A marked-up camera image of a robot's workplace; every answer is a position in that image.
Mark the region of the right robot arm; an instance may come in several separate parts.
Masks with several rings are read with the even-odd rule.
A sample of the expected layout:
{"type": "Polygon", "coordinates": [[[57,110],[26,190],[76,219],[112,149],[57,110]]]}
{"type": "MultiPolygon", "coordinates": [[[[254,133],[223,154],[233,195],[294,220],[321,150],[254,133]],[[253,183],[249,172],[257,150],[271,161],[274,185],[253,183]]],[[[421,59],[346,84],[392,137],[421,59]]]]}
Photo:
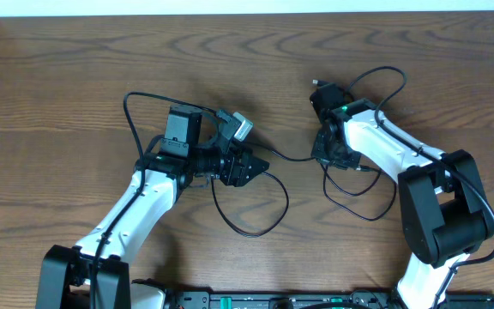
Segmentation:
{"type": "Polygon", "coordinates": [[[435,308],[470,255],[494,237],[494,213],[479,170],[464,150],[446,153],[389,122],[377,105],[332,82],[310,96],[322,127],[312,156],[324,169],[360,169],[367,157],[396,184],[412,252],[395,291],[405,308],[435,308]]]}

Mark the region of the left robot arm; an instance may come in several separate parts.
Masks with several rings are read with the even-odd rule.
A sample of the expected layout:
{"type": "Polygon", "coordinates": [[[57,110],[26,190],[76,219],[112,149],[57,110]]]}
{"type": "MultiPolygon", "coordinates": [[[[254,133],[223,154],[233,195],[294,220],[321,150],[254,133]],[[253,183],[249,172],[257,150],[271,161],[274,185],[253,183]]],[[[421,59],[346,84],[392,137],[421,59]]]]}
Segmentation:
{"type": "Polygon", "coordinates": [[[54,245],[43,259],[38,308],[163,308],[162,288],[130,280],[134,262],[156,222],[195,176],[240,187],[269,164],[243,146],[253,124],[238,112],[215,113],[213,139],[199,141],[205,111],[174,105],[166,132],[142,152],[125,193],[87,236],[71,247],[54,245]]]}

